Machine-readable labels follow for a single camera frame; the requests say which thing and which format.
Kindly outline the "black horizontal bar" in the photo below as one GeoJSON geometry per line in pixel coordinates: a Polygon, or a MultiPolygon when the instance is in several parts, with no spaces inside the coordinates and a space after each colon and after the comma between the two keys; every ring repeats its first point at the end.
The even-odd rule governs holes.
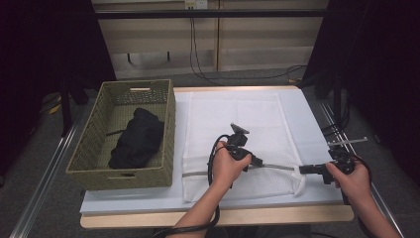
{"type": "Polygon", "coordinates": [[[160,11],[97,11],[97,19],[180,19],[180,18],[280,18],[325,17],[328,10],[160,10],[160,11]]]}

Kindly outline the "olive woven basket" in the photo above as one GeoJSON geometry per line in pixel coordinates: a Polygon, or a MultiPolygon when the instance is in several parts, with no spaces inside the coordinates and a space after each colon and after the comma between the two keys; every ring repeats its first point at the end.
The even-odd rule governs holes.
{"type": "Polygon", "coordinates": [[[66,173],[87,190],[172,185],[175,111],[169,79],[104,82],[66,173]],[[148,110],[164,123],[158,151],[141,169],[112,169],[111,151],[138,108],[148,110]]]}

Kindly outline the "white foam board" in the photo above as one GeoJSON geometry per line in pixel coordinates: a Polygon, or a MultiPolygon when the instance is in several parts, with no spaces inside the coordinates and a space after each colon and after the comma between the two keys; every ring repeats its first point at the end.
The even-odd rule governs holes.
{"type": "MultiPolygon", "coordinates": [[[[175,140],[172,185],[167,187],[89,190],[86,192],[80,211],[83,214],[133,213],[181,211],[195,202],[183,199],[183,152],[186,139],[186,124],[190,95],[204,92],[258,92],[276,93],[281,101],[293,142],[301,165],[324,164],[330,161],[327,143],[301,90],[289,87],[261,90],[221,90],[178,92],[176,100],[175,140]]],[[[325,184],[319,175],[305,176],[305,186],[297,195],[278,195],[254,199],[227,199],[222,208],[254,208],[289,204],[334,203],[342,199],[341,193],[331,184],[325,184]]]]}

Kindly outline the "yellow floor item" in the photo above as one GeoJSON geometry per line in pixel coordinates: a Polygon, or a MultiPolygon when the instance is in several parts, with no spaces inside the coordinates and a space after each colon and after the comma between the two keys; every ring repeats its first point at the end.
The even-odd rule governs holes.
{"type": "Polygon", "coordinates": [[[58,109],[60,108],[60,105],[61,105],[61,97],[59,96],[57,98],[55,104],[47,110],[47,113],[49,115],[55,114],[58,111],[58,109]]]}

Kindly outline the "metal floor rail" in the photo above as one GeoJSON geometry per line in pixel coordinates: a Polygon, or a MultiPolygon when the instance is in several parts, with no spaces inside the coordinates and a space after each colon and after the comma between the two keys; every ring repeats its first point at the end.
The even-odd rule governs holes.
{"type": "Polygon", "coordinates": [[[56,173],[67,154],[68,148],[73,142],[74,135],[80,130],[80,128],[81,126],[79,124],[74,124],[70,127],[67,134],[60,138],[35,192],[23,210],[9,238],[28,238],[35,220],[51,189],[56,173]]]}
{"type": "MultiPolygon", "coordinates": [[[[329,126],[332,128],[332,134],[335,138],[335,141],[337,143],[341,143],[341,148],[345,149],[347,152],[350,152],[351,154],[356,155],[357,151],[354,148],[355,142],[351,142],[349,137],[345,133],[345,131],[337,125],[335,121],[334,112],[331,106],[326,102],[321,102],[320,108],[326,120],[328,121],[329,126]]],[[[405,238],[401,229],[399,228],[396,218],[394,217],[389,207],[385,203],[383,197],[379,194],[379,191],[377,190],[374,184],[371,185],[371,193],[381,213],[387,218],[387,220],[391,223],[391,225],[396,229],[396,231],[401,236],[401,238],[405,238]]]]}

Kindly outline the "person's right hand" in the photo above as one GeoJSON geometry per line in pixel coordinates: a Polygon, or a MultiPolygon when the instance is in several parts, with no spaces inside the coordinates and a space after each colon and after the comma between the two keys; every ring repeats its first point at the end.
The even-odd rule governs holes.
{"type": "Polygon", "coordinates": [[[345,175],[332,163],[327,163],[326,168],[333,176],[337,188],[340,188],[348,197],[352,206],[357,206],[372,200],[368,169],[356,162],[354,171],[345,175]]]}

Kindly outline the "black curtain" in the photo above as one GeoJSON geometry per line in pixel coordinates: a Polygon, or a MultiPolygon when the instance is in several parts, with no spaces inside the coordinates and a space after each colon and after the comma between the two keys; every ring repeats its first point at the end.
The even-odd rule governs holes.
{"type": "Polygon", "coordinates": [[[64,77],[85,91],[116,78],[94,13],[93,0],[0,0],[0,179],[64,77]]]}
{"type": "Polygon", "coordinates": [[[420,0],[329,0],[303,81],[338,78],[420,186],[420,0]]]}

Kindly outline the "white cloth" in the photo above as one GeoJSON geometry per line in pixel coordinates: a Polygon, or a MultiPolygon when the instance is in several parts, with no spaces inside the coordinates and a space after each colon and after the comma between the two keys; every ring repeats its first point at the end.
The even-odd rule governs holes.
{"type": "Polygon", "coordinates": [[[229,189],[227,199],[297,195],[305,186],[300,157],[276,93],[204,92],[190,95],[183,152],[183,199],[197,201],[208,188],[207,163],[214,142],[237,125],[249,132],[245,148],[262,159],[229,189]]]}

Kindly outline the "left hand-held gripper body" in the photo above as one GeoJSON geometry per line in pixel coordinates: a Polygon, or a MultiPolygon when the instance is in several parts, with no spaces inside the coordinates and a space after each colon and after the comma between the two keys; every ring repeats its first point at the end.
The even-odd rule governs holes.
{"type": "Polygon", "coordinates": [[[234,160],[240,161],[249,153],[249,151],[244,149],[248,142],[247,134],[249,134],[249,131],[235,123],[231,124],[231,128],[233,134],[228,137],[226,148],[234,160]]]}

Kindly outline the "white power outlet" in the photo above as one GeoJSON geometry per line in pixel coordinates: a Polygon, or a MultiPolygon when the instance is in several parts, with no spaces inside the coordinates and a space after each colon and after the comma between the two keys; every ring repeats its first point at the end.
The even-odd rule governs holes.
{"type": "Polygon", "coordinates": [[[207,0],[184,0],[186,10],[206,10],[208,8],[207,0]]]}

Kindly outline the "black metal stand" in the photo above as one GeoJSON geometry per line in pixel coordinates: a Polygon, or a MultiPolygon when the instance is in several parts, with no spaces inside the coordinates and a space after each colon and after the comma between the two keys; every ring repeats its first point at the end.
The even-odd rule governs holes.
{"type": "Polygon", "coordinates": [[[89,97],[85,92],[84,80],[78,75],[64,77],[59,84],[59,94],[61,97],[60,105],[62,107],[63,129],[62,137],[65,137],[72,126],[72,117],[70,110],[70,99],[73,99],[77,105],[85,105],[89,97]]]}
{"type": "Polygon", "coordinates": [[[333,88],[333,116],[337,131],[343,131],[350,119],[348,93],[343,86],[342,78],[336,75],[333,88]]]}

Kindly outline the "black garment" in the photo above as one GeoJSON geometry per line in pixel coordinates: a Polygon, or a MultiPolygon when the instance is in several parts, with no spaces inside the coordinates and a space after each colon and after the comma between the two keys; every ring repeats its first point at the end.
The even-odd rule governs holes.
{"type": "Polygon", "coordinates": [[[127,127],[121,130],[116,147],[111,151],[111,169],[142,169],[158,152],[164,123],[152,112],[137,108],[127,127]]]}

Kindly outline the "person's left hand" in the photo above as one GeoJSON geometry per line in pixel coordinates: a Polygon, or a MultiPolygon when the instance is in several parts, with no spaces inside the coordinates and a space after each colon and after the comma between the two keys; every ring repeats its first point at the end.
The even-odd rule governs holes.
{"type": "Polygon", "coordinates": [[[225,142],[220,141],[216,147],[216,154],[213,161],[213,182],[212,187],[218,190],[227,191],[233,182],[240,176],[241,172],[252,160],[251,155],[236,161],[225,147],[225,142]]]}

